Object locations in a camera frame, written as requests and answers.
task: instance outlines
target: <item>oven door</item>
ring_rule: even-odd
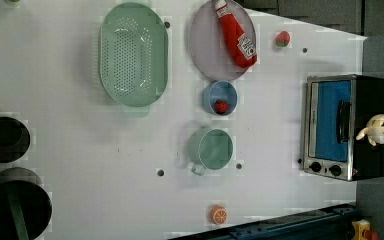
[[[350,81],[312,83],[310,157],[348,161],[350,102]]]

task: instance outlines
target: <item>white table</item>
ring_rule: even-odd
[[[34,135],[28,154],[0,170],[21,166],[43,178],[53,203],[46,239],[211,230],[206,214],[215,203],[228,210],[226,227],[355,201],[355,183],[305,174],[297,159],[307,76],[361,73],[364,38],[248,11],[259,62],[233,81],[240,103],[223,118],[201,108],[210,81],[187,48],[205,1],[138,2],[172,25],[169,86],[143,119],[126,116],[97,76],[100,22],[122,1],[21,0],[16,9],[0,1],[0,115],[24,121]],[[289,48],[274,46],[282,30],[291,33]],[[200,126],[226,129],[236,143],[228,167],[202,177],[190,172],[185,152]]]

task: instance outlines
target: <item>oval colander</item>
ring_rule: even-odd
[[[108,94],[130,107],[145,107],[167,85],[168,35],[150,8],[123,3],[101,26],[99,75]]]

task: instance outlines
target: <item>black pot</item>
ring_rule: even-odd
[[[23,168],[0,173],[0,240],[36,239],[46,229],[52,205],[39,182]]]
[[[0,117],[0,163],[21,158],[30,146],[30,133],[20,121]]]

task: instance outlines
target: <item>oven knob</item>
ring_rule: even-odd
[[[314,172],[320,172],[320,170],[322,170],[322,165],[320,165],[320,163],[318,163],[318,162],[313,162],[313,163],[310,165],[310,168],[311,168],[311,170],[313,170]]]
[[[338,165],[333,165],[331,168],[329,168],[329,171],[335,177],[341,175],[341,173],[342,173],[342,170],[341,170],[341,168]]]

